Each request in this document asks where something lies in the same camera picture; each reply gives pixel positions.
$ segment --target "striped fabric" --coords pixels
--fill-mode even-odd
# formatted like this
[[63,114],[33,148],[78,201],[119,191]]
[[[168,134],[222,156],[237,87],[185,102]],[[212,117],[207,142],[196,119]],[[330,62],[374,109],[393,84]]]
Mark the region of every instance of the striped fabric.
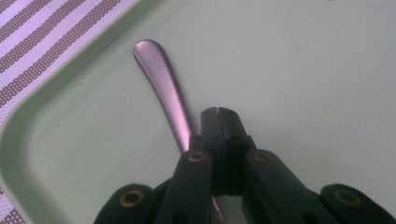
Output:
[[[134,0],[1,0],[0,125]],[[0,186],[0,224],[24,223]]]

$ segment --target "spoon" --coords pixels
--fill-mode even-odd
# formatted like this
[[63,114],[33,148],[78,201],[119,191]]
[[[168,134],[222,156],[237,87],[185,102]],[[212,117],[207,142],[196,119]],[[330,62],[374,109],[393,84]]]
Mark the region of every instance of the spoon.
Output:
[[[165,51],[157,42],[145,39],[134,46],[134,58],[157,94],[180,153],[189,150],[190,135],[193,134],[191,120]],[[210,219],[212,224],[227,223],[216,198],[212,198]]]

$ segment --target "tray surface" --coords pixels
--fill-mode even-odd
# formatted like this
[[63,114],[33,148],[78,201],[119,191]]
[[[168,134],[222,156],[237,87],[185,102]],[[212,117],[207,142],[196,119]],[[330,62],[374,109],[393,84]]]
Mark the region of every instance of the tray surface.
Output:
[[[192,120],[210,106],[240,115],[318,192],[360,189],[396,216],[396,5],[393,1],[142,1],[7,119],[1,182],[29,223],[92,223],[129,183],[156,187],[178,150],[135,63],[163,45]],[[224,199],[230,223],[239,201]]]

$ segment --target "green tray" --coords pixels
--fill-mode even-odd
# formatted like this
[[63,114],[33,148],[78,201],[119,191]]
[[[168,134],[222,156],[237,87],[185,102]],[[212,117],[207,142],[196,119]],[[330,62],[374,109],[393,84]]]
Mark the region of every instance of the green tray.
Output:
[[[344,183],[396,215],[393,1],[140,1],[7,118],[0,181],[28,223],[92,223],[119,187],[156,187],[178,150],[134,61],[141,39],[174,66],[196,131],[238,112],[316,192]],[[229,223],[244,223],[225,198]]]

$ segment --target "tray rim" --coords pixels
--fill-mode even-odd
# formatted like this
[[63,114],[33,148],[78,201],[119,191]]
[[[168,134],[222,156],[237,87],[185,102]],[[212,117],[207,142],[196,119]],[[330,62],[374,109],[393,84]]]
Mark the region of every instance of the tray rim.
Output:
[[[11,111],[5,117],[3,124],[0,126],[0,155],[2,151],[7,150],[3,148],[3,143],[5,142],[5,135],[9,132],[12,132],[12,123],[15,119],[18,119],[20,114],[23,114],[23,109],[25,107],[29,107],[29,103],[34,101],[37,95],[41,92],[45,91],[47,87],[50,87],[51,83],[56,81],[59,76],[68,69],[70,64],[73,64],[75,61],[79,59],[85,59],[85,55],[88,52],[99,51],[99,49],[95,49],[98,43],[107,40],[109,36],[116,36],[121,33],[120,29],[116,29],[115,24],[122,24],[123,21],[128,20],[131,16],[133,18],[139,18],[139,15],[142,14],[144,10],[140,10],[145,7],[151,7],[154,4],[153,0],[134,0],[130,6],[125,8],[118,16],[116,16],[111,22],[109,22],[101,31],[99,31],[96,36],[90,39],[84,46],[82,46],[78,51],[68,58],[63,64],[61,64],[58,68],[56,68],[45,80],[39,83],[32,91],[27,93],[17,104],[11,109]],[[26,208],[23,206],[23,203],[16,195],[15,190],[8,184],[7,178],[5,174],[1,172],[1,168],[3,167],[4,162],[2,162],[0,158],[0,185],[9,199],[9,201],[13,204],[14,208],[18,210],[19,214],[27,223],[34,223],[34,219],[32,216],[26,211]]]

